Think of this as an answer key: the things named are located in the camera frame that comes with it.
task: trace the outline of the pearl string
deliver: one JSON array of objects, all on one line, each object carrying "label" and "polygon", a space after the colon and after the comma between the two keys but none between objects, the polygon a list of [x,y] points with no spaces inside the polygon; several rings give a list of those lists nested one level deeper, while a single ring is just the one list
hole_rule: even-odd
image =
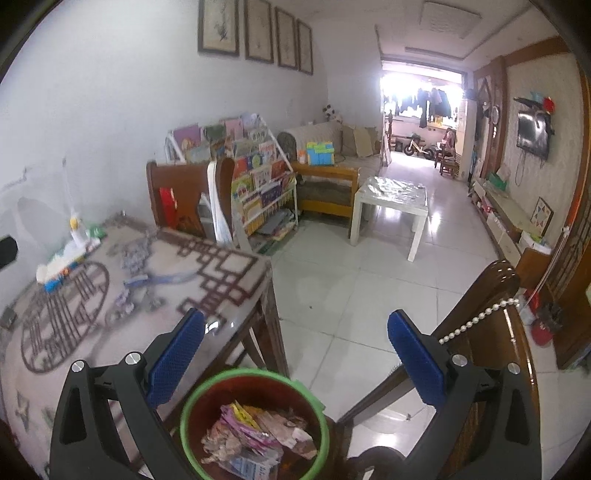
[{"label": "pearl string", "polygon": [[486,309],[484,312],[480,312],[477,316],[475,316],[472,320],[467,322],[465,325],[457,328],[454,332],[451,332],[449,335],[446,335],[443,338],[439,339],[440,344],[444,344],[449,342],[449,340],[457,337],[461,333],[468,330],[468,328],[472,328],[473,325],[476,325],[481,320],[484,320],[486,316],[490,315],[492,312],[496,312],[498,309],[506,309],[507,305],[513,305],[516,308],[519,307],[519,300],[518,299],[509,299],[509,300],[501,300],[500,303],[495,303],[492,308]]}]

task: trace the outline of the sofa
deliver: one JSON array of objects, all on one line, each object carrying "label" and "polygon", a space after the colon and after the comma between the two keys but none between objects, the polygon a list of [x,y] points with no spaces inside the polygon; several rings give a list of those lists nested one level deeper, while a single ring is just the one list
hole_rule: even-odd
[{"label": "sofa", "polygon": [[[357,189],[371,176],[379,175],[382,167],[380,153],[359,158],[355,151],[352,128],[338,122],[291,128],[281,132],[277,141],[291,161],[298,176],[298,208],[303,211],[329,213],[353,217],[353,201]],[[335,146],[335,165],[316,167],[300,164],[297,152],[305,150],[308,142],[332,142]],[[369,220],[372,205],[363,206],[363,218]]]}]

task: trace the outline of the white coffee table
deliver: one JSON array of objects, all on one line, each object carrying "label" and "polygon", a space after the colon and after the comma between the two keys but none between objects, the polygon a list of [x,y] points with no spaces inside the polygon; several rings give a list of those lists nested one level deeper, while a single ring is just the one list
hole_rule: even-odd
[{"label": "white coffee table", "polygon": [[425,228],[425,221],[427,221],[427,215],[429,214],[425,187],[407,181],[383,177],[368,178],[355,194],[351,224],[351,245],[357,245],[359,239],[359,224],[364,203],[393,208],[415,215],[413,222],[414,239],[408,254],[408,261],[414,261]]}]

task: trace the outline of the tiled floor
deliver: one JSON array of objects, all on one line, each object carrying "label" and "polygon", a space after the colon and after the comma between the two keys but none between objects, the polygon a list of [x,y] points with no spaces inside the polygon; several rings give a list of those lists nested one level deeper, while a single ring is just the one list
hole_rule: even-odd
[{"label": "tiled floor", "polygon": [[[412,217],[383,208],[363,227],[356,247],[343,225],[303,221],[273,257],[291,375],[334,419],[400,362],[386,334],[393,310],[403,308],[430,333],[496,259],[463,183],[440,176],[432,162],[392,156],[383,176],[427,188],[430,218],[414,262],[407,261]],[[551,347],[532,350],[540,384],[543,478],[550,479],[591,418],[591,381],[580,371],[559,373]],[[349,454],[388,445],[407,455],[433,414],[412,391],[356,427]]]}]

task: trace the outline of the ceiling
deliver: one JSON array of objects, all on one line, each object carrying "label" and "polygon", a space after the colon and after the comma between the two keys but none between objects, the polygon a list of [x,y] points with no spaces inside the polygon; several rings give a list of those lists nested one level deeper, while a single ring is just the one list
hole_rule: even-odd
[{"label": "ceiling", "polygon": [[306,20],[375,25],[382,54],[463,71],[557,35],[528,0],[278,0]]}]

